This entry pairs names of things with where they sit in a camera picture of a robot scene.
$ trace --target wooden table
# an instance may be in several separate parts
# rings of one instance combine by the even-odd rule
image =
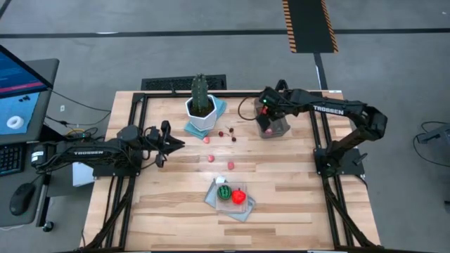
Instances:
[[[132,95],[133,91],[116,93],[107,139],[127,125]],[[342,99],[340,92],[324,91],[323,95]],[[167,119],[172,135],[185,141],[186,147],[172,153],[164,168],[153,165],[137,177],[126,250],[332,249],[322,183],[313,161],[309,114],[287,116],[291,130],[283,137],[263,140],[255,121],[238,116],[242,98],[226,98],[227,109],[209,134],[210,144],[204,144],[183,130],[188,121],[186,100],[149,100],[145,127],[160,128],[161,121]],[[253,99],[249,99],[242,106],[244,116],[253,115],[252,104]],[[321,126],[319,114],[317,120]],[[334,140],[351,131],[345,117],[329,115],[328,121]],[[218,136],[219,131],[227,132],[227,127],[234,128],[235,143],[227,136]],[[215,156],[213,163],[207,161],[208,155]],[[232,171],[227,169],[230,161],[236,166]],[[218,214],[203,202],[211,182],[219,175],[230,182],[246,182],[257,203],[246,222]],[[355,176],[342,176],[341,180],[349,215],[367,238],[378,244],[366,187]],[[87,242],[103,225],[109,184],[110,178],[95,182],[84,226]],[[340,241],[345,244],[337,213],[336,217]],[[121,218],[117,224],[113,245],[118,245]]]

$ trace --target watermelon toy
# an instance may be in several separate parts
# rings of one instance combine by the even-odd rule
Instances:
[[[217,196],[221,200],[229,200],[231,197],[231,187],[230,186],[220,186],[217,189]]]

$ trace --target keyboard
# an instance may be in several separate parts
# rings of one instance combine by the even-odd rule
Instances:
[[[0,145],[0,176],[22,172],[25,151],[25,144]]]
[[[142,91],[190,91],[192,86],[192,77],[166,77],[142,79]],[[206,82],[209,90],[226,90],[226,75],[216,74],[207,75]]]

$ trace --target desk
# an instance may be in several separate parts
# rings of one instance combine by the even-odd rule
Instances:
[[[53,84],[55,82],[59,60],[31,60],[26,63],[50,83]],[[47,135],[47,131],[53,131],[46,126],[43,128],[50,95],[50,91],[43,91],[39,94],[39,99],[26,134],[0,135],[0,144],[36,141],[39,139],[42,129],[47,129],[43,135]],[[14,191],[21,184],[30,182],[37,176],[36,171],[31,167],[31,153],[32,146],[29,145],[26,150],[25,169],[23,172],[0,177],[0,227],[31,223],[34,220],[41,195],[43,177],[34,182],[36,190],[34,191],[28,210],[20,216],[13,216],[9,211],[9,202]]]
[[[341,93],[324,91],[323,95],[342,99]],[[114,138],[127,125],[132,96],[133,91],[116,93],[107,139]],[[183,130],[188,121],[186,98],[149,99],[145,127],[159,128],[167,119],[172,135],[185,141],[186,147],[172,153],[164,168],[151,166],[136,178],[126,250],[332,249],[322,183],[312,155],[314,138],[309,114],[287,116],[289,132],[263,140],[256,122],[238,116],[242,98],[224,100],[227,109],[210,132],[210,144],[204,144]],[[247,117],[253,115],[253,110],[252,99],[241,108]],[[329,115],[328,121],[334,140],[351,131],[345,117]],[[226,127],[234,128],[235,143],[229,137],[218,137],[218,131],[227,131]],[[215,156],[213,163],[207,161],[208,155]],[[235,163],[234,170],[227,169],[228,161]],[[218,214],[203,202],[213,178],[219,175],[230,182],[246,182],[249,195],[256,200],[245,223]],[[369,240],[379,244],[366,187],[354,176],[342,176],[341,181],[349,215]],[[87,242],[103,225],[109,185],[110,178],[94,184],[84,227]],[[336,219],[344,244],[338,214]],[[120,227],[116,225],[113,245],[118,244]]]

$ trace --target gray floor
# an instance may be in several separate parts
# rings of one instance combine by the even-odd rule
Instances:
[[[335,29],[450,27],[447,0],[329,0]],[[140,32],[284,28],[281,1],[12,0],[0,33]],[[382,244],[397,249],[450,252],[450,169],[422,161],[412,148],[420,123],[450,122],[450,34],[337,35],[338,54],[322,55],[330,89],[370,103],[389,117],[384,139],[364,143],[369,194]],[[59,58],[56,90],[110,108],[118,90],[137,90],[144,77],[226,74],[229,89],[260,89],[280,78],[317,89],[314,59],[291,54],[286,36],[114,39],[2,39],[23,60]],[[65,112],[60,112],[65,105]],[[48,114],[90,123],[100,112],[53,96]],[[63,126],[49,124],[61,133]],[[105,131],[107,123],[100,124]],[[447,162],[439,142],[419,146]],[[79,244],[90,189],[55,198],[57,228],[33,225],[0,231],[0,252],[55,252]]]

